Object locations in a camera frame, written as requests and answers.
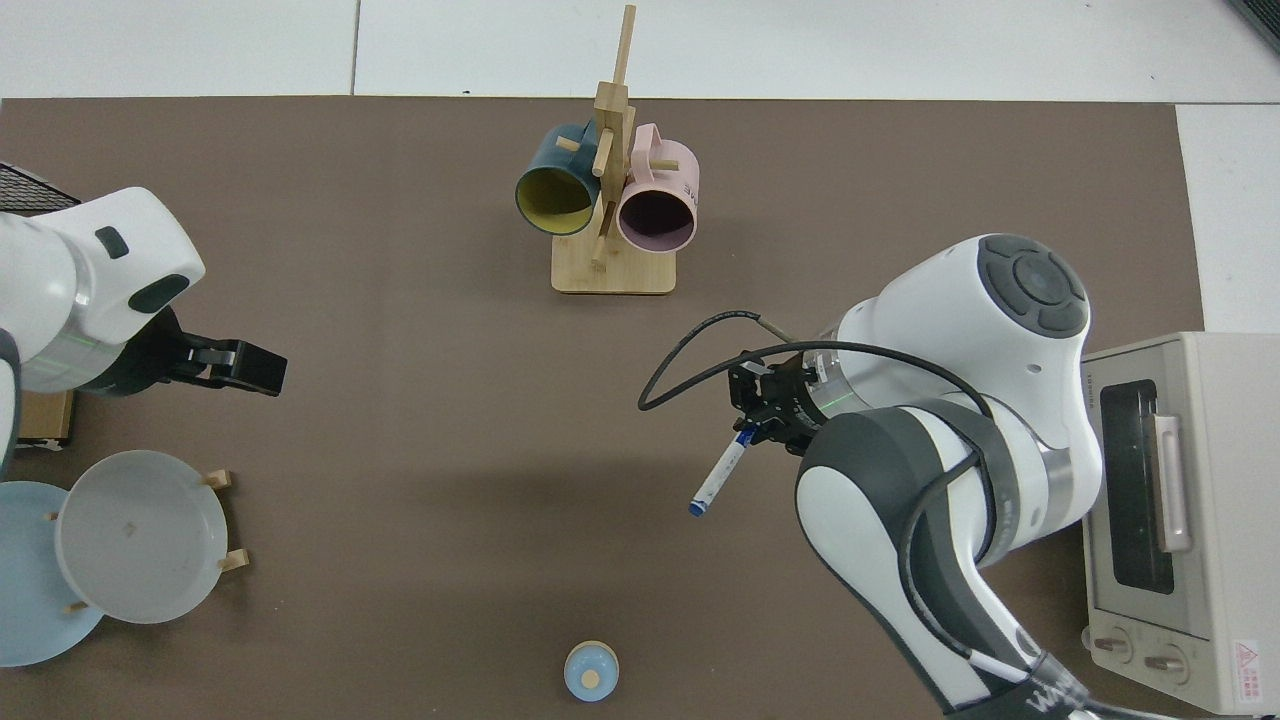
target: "white floor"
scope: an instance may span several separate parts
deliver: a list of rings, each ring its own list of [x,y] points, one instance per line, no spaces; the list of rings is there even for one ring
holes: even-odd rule
[[[637,5],[635,97],[1176,104],[1206,328],[1280,332],[1280,54],[1225,0]],[[589,97],[621,18],[616,0],[12,0],[0,97]]]

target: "mug handle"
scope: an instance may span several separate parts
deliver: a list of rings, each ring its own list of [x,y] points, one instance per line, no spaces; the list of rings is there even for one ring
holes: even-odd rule
[[[631,176],[636,182],[653,182],[653,168],[649,167],[649,154],[662,146],[658,126],[645,123],[636,128],[636,141],[631,146]]]

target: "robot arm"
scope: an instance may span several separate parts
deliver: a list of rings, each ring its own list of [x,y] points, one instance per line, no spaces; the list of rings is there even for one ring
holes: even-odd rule
[[[279,395],[284,357],[182,332],[169,304],[204,274],[182,225],[142,188],[35,218],[0,213],[0,341],[12,341],[0,342],[0,416],[17,424],[19,388],[119,396],[177,380]]]
[[[18,420],[22,411],[22,393],[18,389],[20,374],[18,370],[18,343],[13,336],[0,329],[0,438],[6,438],[4,452],[0,454],[0,479],[4,479],[4,468],[9,466],[9,455],[13,445],[18,439]],[[13,406],[13,411],[6,411]]]
[[[1061,259],[1028,238],[980,236],[906,272],[818,341],[742,354],[648,401],[655,374],[640,409],[728,370],[740,442],[803,456],[805,537],[945,714],[1091,719],[1101,705],[978,573],[1096,500],[1102,462],[1079,375],[1088,325],[1084,288]],[[788,350],[801,352],[755,364]]]

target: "toaster oven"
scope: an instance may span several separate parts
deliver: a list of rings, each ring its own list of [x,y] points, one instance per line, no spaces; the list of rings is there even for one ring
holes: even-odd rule
[[[1085,356],[1103,487],[1084,519],[1093,661],[1219,714],[1280,712],[1280,334]]]

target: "oven window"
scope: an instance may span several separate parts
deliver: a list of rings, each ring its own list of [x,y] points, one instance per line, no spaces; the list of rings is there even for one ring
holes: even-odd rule
[[[1174,557],[1160,551],[1156,533],[1155,459],[1143,419],[1156,413],[1156,383],[1137,380],[1102,388],[1102,460],[1106,466],[1111,566],[1132,588],[1174,592]]]

